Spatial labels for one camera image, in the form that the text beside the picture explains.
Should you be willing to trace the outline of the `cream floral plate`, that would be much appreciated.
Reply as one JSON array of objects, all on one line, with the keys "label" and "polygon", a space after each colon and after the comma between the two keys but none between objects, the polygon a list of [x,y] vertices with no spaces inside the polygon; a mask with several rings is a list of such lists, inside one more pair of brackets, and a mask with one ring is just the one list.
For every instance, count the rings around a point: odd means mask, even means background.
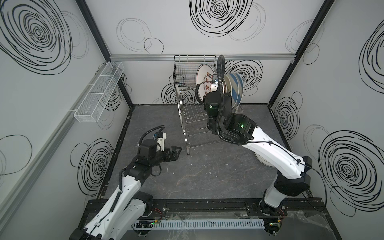
[{"label": "cream floral plate", "polygon": [[231,78],[229,77],[229,75],[224,75],[224,82],[226,85],[226,93],[228,93],[233,99],[233,95],[232,95],[233,88],[232,88]]}]

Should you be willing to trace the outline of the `white plate red characters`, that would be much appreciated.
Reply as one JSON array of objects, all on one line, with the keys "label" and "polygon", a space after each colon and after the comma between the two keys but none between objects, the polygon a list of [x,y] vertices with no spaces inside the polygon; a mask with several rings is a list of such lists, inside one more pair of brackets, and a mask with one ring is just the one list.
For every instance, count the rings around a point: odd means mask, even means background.
[{"label": "white plate red characters", "polygon": [[196,83],[199,85],[198,93],[201,98],[204,97],[207,93],[211,92],[214,81],[214,73],[214,69],[207,64],[202,64],[199,66],[196,75]]}]

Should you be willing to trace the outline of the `white plate green emblem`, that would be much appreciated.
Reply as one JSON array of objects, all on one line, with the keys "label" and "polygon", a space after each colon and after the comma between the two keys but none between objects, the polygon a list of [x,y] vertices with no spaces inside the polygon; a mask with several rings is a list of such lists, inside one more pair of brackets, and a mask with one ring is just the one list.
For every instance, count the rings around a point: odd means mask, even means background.
[{"label": "white plate green emblem", "polygon": [[263,165],[265,165],[265,166],[267,166],[267,167],[274,167],[274,165],[273,164],[271,164],[270,162],[268,162],[267,160],[265,160],[264,158],[262,158],[260,155],[258,155],[258,154],[256,154],[255,153],[255,157],[256,157],[256,159],[260,162],[260,163],[262,163]]}]

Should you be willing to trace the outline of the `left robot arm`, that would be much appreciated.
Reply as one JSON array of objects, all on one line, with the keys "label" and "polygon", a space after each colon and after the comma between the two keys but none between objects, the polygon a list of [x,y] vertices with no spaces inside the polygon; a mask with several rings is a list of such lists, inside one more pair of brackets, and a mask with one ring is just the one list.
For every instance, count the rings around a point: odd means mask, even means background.
[{"label": "left robot arm", "polygon": [[71,240],[120,240],[142,216],[153,209],[153,196],[141,192],[154,167],[179,158],[181,147],[165,147],[164,125],[145,132],[133,160],[119,173],[119,184],[96,216],[83,228],[75,229]]}]

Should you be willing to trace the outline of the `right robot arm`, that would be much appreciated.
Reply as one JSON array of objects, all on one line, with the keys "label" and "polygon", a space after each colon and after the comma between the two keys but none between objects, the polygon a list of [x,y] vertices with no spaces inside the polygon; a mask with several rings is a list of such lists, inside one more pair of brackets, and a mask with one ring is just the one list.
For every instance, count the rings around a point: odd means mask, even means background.
[{"label": "right robot arm", "polygon": [[312,159],[301,157],[269,137],[261,127],[243,114],[232,111],[232,96],[223,90],[225,57],[217,61],[218,88],[199,100],[208,116],[207,127],[222,141],[251,150],[277,169],[275,181],[268,187],[259,203],[265,216],[272,216],[282,210],[286,197],[296,197],[310,188],[313,170]]}]

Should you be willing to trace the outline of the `steel two-tier dish rack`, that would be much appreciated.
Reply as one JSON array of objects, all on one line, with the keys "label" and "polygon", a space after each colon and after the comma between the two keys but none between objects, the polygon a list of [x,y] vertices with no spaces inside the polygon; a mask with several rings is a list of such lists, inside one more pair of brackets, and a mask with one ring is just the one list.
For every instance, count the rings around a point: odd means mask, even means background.
[{"label": "steel two-tier dish rack", "polygon": [[182,83],[174,86],[187,154],[193,148],[219,143],[221,139],[207,127],[208,116],[204,105],[195,98],[195,88]]}]

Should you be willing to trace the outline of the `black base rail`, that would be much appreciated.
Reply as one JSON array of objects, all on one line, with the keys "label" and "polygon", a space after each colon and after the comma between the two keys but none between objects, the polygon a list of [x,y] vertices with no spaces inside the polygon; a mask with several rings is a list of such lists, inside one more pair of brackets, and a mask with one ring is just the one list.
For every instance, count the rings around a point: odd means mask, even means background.
[{"label": "black base rail", "polygon": [[[154,199],[153,208],[163,216],[181,212],[246,212],[256,216],[261,212],[262,199]],[[287,211],[321,210],[325,204],[320,198],[287,198],[282,201],[281,209]]]}]

